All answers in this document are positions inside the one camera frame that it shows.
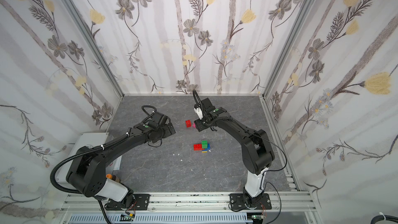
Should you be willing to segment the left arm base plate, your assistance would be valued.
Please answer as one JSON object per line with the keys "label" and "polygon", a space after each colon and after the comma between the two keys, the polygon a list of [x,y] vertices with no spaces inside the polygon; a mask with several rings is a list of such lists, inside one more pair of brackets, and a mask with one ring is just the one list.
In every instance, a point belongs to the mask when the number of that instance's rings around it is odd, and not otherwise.
{"label": "left arm base plate", "polygon": [[120,202],[109,199],[105,204],[108,211],[146,211],[150,194],[127,194]]}

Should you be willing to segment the small green circuit board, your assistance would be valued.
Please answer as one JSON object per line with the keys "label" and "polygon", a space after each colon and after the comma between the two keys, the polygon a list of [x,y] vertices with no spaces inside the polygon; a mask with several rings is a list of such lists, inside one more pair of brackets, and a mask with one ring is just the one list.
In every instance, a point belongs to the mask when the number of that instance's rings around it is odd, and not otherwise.
{"label": "small green circuit board", "polygon": [[122,214],[120,217],[121,222],[132,222],[135,219],[134,214]]}

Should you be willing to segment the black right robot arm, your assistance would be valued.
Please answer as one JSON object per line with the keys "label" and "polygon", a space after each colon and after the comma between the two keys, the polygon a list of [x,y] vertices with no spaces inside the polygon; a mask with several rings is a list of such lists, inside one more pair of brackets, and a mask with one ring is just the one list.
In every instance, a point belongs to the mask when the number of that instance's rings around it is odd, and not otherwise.
{"label": "black right robot arm", "polygon": [[208,98],[195,99],[194,111],[199,117],[194,121],[199,132],[208,128],[215,131],[218,127],[240,144],[243,164],[248,170],[243,199],[247,207],[254,208],[263,197],[265,175],[275,159],[267,133],[240,123],[224,108],[213,106]]}

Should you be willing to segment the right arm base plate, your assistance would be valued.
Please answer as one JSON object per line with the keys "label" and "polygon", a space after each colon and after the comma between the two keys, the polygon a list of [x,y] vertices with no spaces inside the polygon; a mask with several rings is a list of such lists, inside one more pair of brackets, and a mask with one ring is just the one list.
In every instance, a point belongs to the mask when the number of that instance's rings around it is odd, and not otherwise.
{"label": "right arm base plate", "polygon": [[271,210],[272,205],[268,194],[262,193],[252,198],[249,194],[229,194],[229,208],[232,211],[243,210]]}

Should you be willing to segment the aluminium frame rail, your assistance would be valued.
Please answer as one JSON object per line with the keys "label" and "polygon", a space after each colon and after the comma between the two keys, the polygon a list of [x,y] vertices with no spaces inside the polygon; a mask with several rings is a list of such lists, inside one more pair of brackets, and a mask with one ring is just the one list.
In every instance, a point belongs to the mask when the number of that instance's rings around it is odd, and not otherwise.
{"label": "aluminium frame rail", "polygon": [[[172,192],[149,193],[150,201],[146,211],[120,211],[121,213],[230,213],[231,192]],[[315,212],[316,206],[306,191],[268,191],[272,209],[252,210],[254,212]]]}

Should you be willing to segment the green lego brick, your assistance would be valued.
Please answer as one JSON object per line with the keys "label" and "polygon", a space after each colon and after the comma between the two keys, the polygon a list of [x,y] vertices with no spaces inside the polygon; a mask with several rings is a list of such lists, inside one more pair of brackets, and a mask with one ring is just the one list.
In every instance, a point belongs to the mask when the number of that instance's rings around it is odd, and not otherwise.
{"label": "green lego brick", "polygon": [[202,149],[207,149],[208,148],[208,142],[207,141],[202,141],[201,145],[202,145]]}

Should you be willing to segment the long red lego brick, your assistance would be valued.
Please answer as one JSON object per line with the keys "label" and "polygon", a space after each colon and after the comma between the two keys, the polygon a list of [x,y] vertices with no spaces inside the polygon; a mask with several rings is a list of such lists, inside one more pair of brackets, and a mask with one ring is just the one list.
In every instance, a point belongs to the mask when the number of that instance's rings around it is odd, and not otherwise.
{"label": "long red lego brick", "polygon": [[194,144],[193,149],[194,151],[201,151],[203,149],[202,144]]}

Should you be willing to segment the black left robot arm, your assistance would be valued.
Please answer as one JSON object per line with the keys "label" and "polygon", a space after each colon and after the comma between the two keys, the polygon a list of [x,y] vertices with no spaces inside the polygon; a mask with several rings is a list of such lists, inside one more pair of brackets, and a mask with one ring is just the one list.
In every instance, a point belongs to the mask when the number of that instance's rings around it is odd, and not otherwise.
{"label": "black left robot arm", "polygon": [[131,149],[146,143],[156,143],[175,134],[168,116],[154,112],[121,137],[100,146],[78,149],[66,181],[87,198],[106,198],[121,209],[132,206],[134,191],[106,175],[109,165]]}

